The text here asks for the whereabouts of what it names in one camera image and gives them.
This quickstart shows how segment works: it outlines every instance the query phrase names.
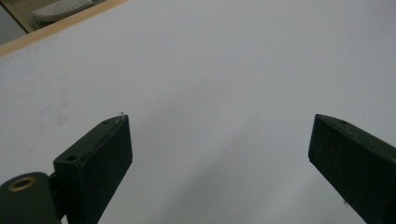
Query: tabletop border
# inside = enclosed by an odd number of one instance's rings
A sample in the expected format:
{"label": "tabletop border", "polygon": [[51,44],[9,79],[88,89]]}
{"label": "tabletop border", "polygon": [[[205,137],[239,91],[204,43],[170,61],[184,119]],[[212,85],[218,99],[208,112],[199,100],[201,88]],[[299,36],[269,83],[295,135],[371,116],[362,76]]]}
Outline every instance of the tabletop border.
{"label": "tabletop border", "polygon": [[0,57],[5,56],[18,49],[22,49],[26,46],[29,46],[47,36],[61,32],[62,30],[76,23],[85,21],[92,16],[102,13],[126,1],[127,0],[106,0],[103,3],[100,3],[94,7],[87,8],[61,21],[57,21],[49,26],[36,30],[30,34],[23,35],[17,39],[11,40],[6,44],[0,45]]}

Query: screw hole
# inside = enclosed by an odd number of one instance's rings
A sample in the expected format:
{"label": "screw hole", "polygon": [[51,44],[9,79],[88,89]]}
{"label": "screw hole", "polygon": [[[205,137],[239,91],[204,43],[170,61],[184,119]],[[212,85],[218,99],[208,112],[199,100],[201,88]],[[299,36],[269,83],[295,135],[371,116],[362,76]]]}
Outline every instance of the screw hole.
{"label": "screw hole", "polygon": [[30,186],[32,186],[35,183],[35,178],[28,176],[28,177],[24,177],[21,178],[19,180],[16,180],[14,183],[12,183],[8,189],[10,191],[20,191],[23,189],[27,189]]}
{"label": "screw hole", "polygon": [[71,155],[71,156],[68,156],[67,157],[67,160],[68,161],[75,161],[77,159],[77,156],[76,155]]}

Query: wall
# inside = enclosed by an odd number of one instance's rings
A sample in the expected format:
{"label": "wall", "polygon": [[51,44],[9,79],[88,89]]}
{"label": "wall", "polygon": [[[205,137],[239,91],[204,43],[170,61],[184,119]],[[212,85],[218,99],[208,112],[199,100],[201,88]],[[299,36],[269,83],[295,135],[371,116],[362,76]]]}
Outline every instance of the wall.
{"label": "wall", "polygon": [[22,28],[9,16],[3,7],[0,7],[0,45],[25,35]]}

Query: white surface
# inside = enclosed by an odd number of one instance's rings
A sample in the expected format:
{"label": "white surface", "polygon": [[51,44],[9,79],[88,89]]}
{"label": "white surface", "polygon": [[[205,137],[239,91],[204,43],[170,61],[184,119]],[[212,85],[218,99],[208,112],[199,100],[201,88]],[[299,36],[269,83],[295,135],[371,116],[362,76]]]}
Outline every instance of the white surface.
{"label": "white surface", "polygon": [[32,14],[41,21],[59,21],[91,6],[91,0],[61,0],[39,8]]}
{"label": "white surface", "polygon": [[122,111],[100,223],[363,223],[307,150],[316,113],[396,145],[395,24],[386,0],[128,1],[0,58],[0,181]]}

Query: white table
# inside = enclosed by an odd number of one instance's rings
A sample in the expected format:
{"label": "white table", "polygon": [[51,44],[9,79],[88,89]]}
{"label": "white table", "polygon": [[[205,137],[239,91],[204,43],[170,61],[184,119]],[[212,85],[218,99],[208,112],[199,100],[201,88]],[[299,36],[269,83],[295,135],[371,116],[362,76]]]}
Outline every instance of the white table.
{"label": "white table", "polygon": [[100,223],[363,223],[307,150],[317,113],[396,146],[395,12],[128,1],[0,58],[0,181],[122,111],[134,163]]}

